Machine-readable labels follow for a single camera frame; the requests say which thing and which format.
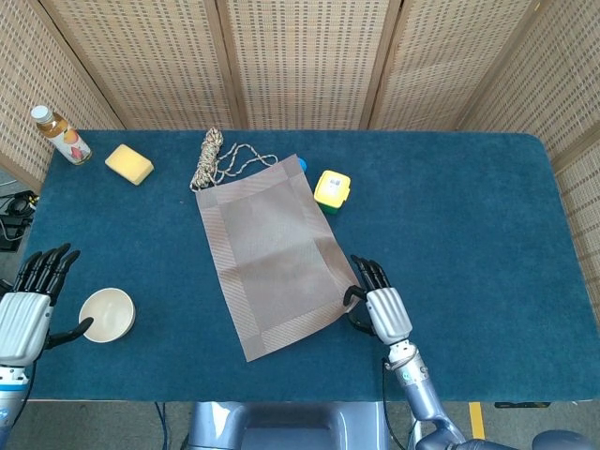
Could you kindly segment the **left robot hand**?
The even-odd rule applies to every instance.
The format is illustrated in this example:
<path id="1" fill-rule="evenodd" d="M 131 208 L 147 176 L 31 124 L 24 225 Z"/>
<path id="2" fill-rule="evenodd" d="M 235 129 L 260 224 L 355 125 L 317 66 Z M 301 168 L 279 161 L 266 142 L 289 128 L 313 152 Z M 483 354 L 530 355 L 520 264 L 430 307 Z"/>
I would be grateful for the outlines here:
<path id="1" fill-rule="evenodd" d="M 80 256 L 69 243 L 38 251 L 22 263 L 15 282 L 1 298 L 1 364 L 26 368 L 41 354 L 81 337 L 94 319 L 86 317 L 63 333 L 50 324 L 68 271 Z"/>

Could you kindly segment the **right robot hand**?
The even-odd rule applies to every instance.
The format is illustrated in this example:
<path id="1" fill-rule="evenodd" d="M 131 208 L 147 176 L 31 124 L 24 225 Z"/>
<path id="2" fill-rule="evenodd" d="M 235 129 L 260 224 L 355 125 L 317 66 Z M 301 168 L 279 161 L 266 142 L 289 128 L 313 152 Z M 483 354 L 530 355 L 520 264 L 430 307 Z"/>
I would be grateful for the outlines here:
<path id="1" fill-rule="evenodd" d="M 395 345 L 409 337 L 413 326 L 408 312 L 396 288 L 383 268 L 373 260 L 351 256 L 361 278 L 362 285 L 350 286 L 343 296 L 342 304 L 351 326 L 362 333 L 376 336 L 388 346 Z M 363 302 L 369 322 L 359 320 L 353 310 Z"/>

